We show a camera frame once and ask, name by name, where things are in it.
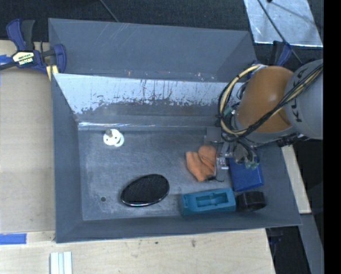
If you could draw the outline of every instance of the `clamp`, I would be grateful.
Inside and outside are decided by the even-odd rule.
[[[63,45],[54,45],[52,50],[39,52],[35,50],[32,41],[32,29],[34,20],[21,20],[17,18],[6,26],[6,31],[9,39],[15,44],[17,52],[14,53],[10,59],[11,62],[0,65],[0,71],[11,67],[30,68],[41,73],[49,75],[50,68],[45,63],[45,57],[56,57],[56,66],[58,72],[62,73],[66,67],[66,52]]]

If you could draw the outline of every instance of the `white small object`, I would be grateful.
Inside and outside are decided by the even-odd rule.
[[[71,252],[51,253],[50,274],[73,274],[73,260]]]
[[[123,134],[116,129],[110,129],[103,135],[103,141],[109,146],[119,147],[125,142]]]

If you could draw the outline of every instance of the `gray cylinder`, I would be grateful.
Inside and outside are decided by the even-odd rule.
[[[323,63],[317,60],[297,69],[288,81],[284,93],[289,92],[295,84],[304,79],[313,69]],[[288,120],[298,132],[311,139],[323,139],[323,74],[290,103],[285,105]]]

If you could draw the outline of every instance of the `black floor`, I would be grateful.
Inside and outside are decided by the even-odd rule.
[[[250,30],[243,0],[104,0],[120,22]],[[324,0],[308,0],[320,37],[324,39]],[[0,39],[7,39],[5,27],[15,18],[35,19],[34,41],[48,41],[48,18],[114,21],[99,0],[0,0]],[[269,64],[272,47],[255,45],[258,59]],[[322,49],[296,47],[303,62],[323,57]],[[296,70],[299,62],[291,58],[285,67]],[[322,181],[323,149],[321,141],[294,145],[307,191]],[[322,197],[310,197],[314,200]],[[323,242],[323,212],[315,210],[316,225]],[[297,227],[278,228],[273,233],[271,250],[279,273],[310,273]]]

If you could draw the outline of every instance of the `yellow label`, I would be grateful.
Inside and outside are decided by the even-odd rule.
[[[33,58],[33,57],[34,57],[33,53],[19,52],[13,56],[13,61],[15,61],[15,62],[22,61],[22,60],[25,61],[25,60]],[[33,59],[30,59],[30,61],[24,62],[24,63],[19,62],[19,65],[23,65],[23,64],[26,64],[26,63],[29,63],[32,61],[33,61]]]

